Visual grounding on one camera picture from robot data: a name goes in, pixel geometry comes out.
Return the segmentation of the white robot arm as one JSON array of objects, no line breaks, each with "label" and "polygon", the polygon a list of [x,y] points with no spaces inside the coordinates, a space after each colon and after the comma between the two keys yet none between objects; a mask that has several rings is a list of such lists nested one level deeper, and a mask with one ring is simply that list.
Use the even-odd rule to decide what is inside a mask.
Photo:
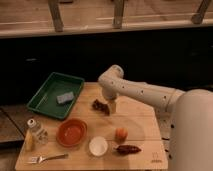
[{"label": "white robot arm", "polygon": [[213,171],[213,92],[183,91],[123,76],[119,65],[99,76],[103,97],[110,101],[127,96],[171,116],[168,171]]}]

